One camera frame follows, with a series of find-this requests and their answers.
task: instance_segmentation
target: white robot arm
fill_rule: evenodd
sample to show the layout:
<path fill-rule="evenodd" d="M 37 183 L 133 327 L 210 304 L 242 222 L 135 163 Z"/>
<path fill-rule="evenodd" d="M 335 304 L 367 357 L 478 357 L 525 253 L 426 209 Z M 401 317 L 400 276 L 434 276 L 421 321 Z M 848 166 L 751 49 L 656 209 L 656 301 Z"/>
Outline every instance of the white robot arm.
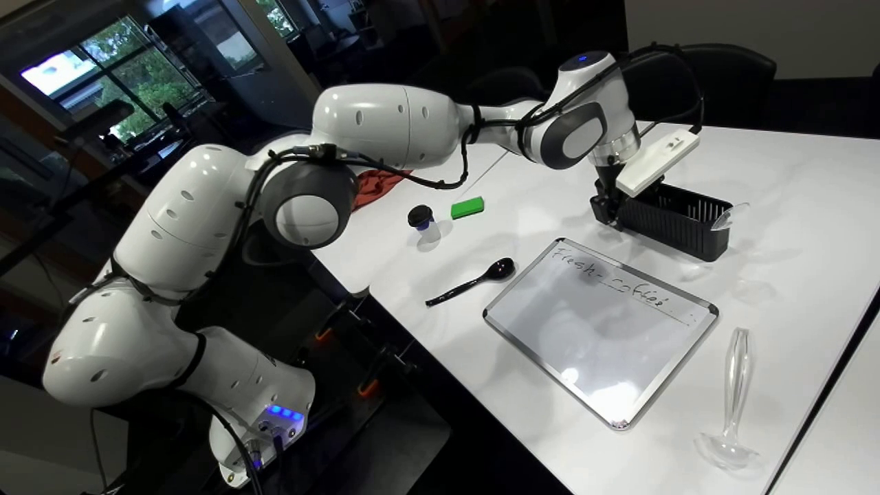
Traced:
<path fill-rule="evenodd" d="M 316 383 L 224 327 L 180 331 L 180 304 L 210 283 L 249 229 L 257 198 L 271 233 L 323 247 L 344 232 L 363 166 L 438 166 L 462 134 L 551 167 L 569 167 L 587 155 L 627 163 L 639 151 L 627 89 L 602 52 L 566 62 L 548 101 L 506 108 L 456 106 L 408 85 L 327 89 L 311 134 L 272 141 L 254 158 L 195 145 L 169 170 L 95 287 L 74 298 L 51 349 L 45 389 L 82 407 L 115 404 L 146 389 L 187 392 L 217 414 L 210 447 L 224 480 L 249 485 L 305 433 Z"/>

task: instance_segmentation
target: green marker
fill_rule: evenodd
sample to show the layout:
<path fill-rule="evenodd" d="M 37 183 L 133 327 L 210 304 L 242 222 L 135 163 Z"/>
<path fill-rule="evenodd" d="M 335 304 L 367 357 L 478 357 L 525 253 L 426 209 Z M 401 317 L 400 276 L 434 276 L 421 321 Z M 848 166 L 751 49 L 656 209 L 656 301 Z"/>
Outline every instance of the green marker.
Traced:
<path fill-rule="evenodd" d="M 451 206 L 451 221 L 478 214 L 478 213 L 484 213 L 484 206 L 488 206 L 488 205 L 484 205 L 482 195 L 478 195 L 478 198 L 460 202 L 460 205 Z"/>

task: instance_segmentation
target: desk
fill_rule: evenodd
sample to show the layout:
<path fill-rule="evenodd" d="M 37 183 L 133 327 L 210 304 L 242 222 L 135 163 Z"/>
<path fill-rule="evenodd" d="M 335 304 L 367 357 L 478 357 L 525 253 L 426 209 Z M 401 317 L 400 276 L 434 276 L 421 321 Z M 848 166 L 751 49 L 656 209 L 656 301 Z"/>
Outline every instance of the desk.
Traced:
<path fill-rule="evenodd" d="M 733 247 L 715 265 L 601 225 L 590 209 L 592 183 L 587 163 L 548 170 L 509 155 L 473 187 L 488 198 L 484 214 L 460 221 L 433 253 L 404 247 L 370 291 L 572 493 L 764 493 L 880 283 L 880 144 L 704 130 L 668 184 L 744 206 Z M 423 305 L 500 257 L 528 266 L 555 236 L 722 309 L 634 429 L 609 429 L 484 326 L 482 312 L 503 287 L 482 283 L 447 305 Z M 693 449 L 700 433 L 722 429 L 734 327 L 751 327 L 756 349 L 741 437 L 764 466 L 748 480 Z"/>
<path fill-rule="evenodd" d="M 315 257 L 333 272 L 333 277 L 350 295 L 367 295 L 370 283 L 396 260 L 400 251 L 416 246 L 416 232 L 408 225 L 408 214 L 418 205 L 434 206 L 438 221 L 448 221 L 448 205 L 470 194 L 470 187 L 492 170 L 503 158 L 499 145 L 470 145 L 469 163 L 470 174 L 460 191 L 426 191 L 412 183 L 400 183 L 386 198 L 357 209 L 348 232 L 327 247 L 315 251 Z M 456 183 L 462 174 L 462 155 L 451 155 L 438 167 L 416 170 L 426 180 Z"/>
<path fill-rule="evenodd" d="M 870 327 L 774 495 L 880 493 L 880 319 Z"/>

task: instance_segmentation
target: window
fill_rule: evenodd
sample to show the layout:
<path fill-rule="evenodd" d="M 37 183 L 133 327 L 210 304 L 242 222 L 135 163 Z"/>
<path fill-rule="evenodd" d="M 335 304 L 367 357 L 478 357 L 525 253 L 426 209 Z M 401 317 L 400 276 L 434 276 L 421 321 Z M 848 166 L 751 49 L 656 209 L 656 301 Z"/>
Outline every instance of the window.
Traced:
<path fill-rule="evenodd" d="M 257 0 L 258 8 L 265 8 L 271 24 L 278 31 L 284 41 L 295 41 L 304 31 L 282 7 L 278 0 Z"/>
<path fill-rule="evenodd" d="M 166 44 L 129 18 L 25 68 L 23 79 L 74 121 L 114 100 L 133 106 L 135 112 L 110 130 L 124 144 L 155 134 L 166 121 L 162 106 L 187 110 L 207 100 Z"/>

